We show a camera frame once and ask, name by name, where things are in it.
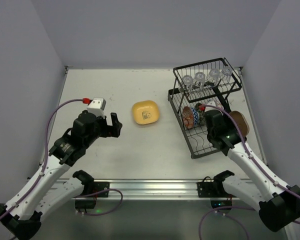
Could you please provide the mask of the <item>brown square panda plate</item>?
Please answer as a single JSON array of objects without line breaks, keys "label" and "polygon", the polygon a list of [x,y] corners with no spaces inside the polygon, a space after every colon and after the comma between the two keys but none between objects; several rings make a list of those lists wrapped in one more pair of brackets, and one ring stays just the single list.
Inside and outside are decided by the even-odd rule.
[{"label": "brown square panda plate", "polygon": [[234,119],[242,136],[245,138],[250,132],[250,127],[245,116],[241,112],[236,110],[231,111],[229,115]]}]

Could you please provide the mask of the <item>yellow square panda plate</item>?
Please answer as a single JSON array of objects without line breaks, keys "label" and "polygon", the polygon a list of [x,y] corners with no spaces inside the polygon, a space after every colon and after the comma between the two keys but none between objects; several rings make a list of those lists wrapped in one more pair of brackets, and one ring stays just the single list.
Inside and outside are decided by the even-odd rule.
[{"label": "yellow square panda plate", "polygon": [[160,118],[159,107],[152,100],[136,102],[131,110],[133,119],[138,125],[152,124]]}]

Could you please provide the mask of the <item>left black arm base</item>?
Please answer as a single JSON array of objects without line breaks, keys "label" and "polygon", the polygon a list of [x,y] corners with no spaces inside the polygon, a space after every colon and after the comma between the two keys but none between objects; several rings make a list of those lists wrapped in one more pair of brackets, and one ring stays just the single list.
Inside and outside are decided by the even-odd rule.
[{"label": "left black arm base", "polygon": [[[92,193],[97,193],[102,190],[106,190],[110,188],[110,183],[108,181],[94,181],[88,187],[84,187],[83,192],[79,195],[85,196]],[[74,207],[76,210],[83,210],[85,213],[87,210],[94,209],[97,204],[97,198],[107,198],[109,195],[108,192],[103,192],[98,195],[89,196],[86,200],[80,200],[78,198],[75,199]]]}]

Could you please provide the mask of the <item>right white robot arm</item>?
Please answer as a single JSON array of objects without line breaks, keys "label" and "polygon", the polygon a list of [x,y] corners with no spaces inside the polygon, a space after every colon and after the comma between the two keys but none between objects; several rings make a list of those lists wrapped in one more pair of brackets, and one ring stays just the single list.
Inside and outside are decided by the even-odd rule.
[{"label": "right white robot arm", "polygon": [[208,141],[239,166],[254,185],[249,186],[226,170],[214,176],[215,188],[252,207],[273,232],[300,218],[300,187],[290,186],[256,156],[247,143],[249,126],[245,117],[237,111],[227,113],[207,105],[204,119]]}]

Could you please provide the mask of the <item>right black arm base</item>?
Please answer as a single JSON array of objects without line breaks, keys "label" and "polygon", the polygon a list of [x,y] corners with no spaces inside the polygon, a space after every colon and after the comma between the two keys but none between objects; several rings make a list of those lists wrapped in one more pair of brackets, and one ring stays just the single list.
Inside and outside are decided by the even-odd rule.
[{"label": "right black arm base", "polygon": [[226,207],[221,211],[231,210],[233,206],[233,195],[226,193],[222,184],[213,178],[206,176],[196,183],[197,195],[201,199],[209,200],[209,205],[213,208]]}]

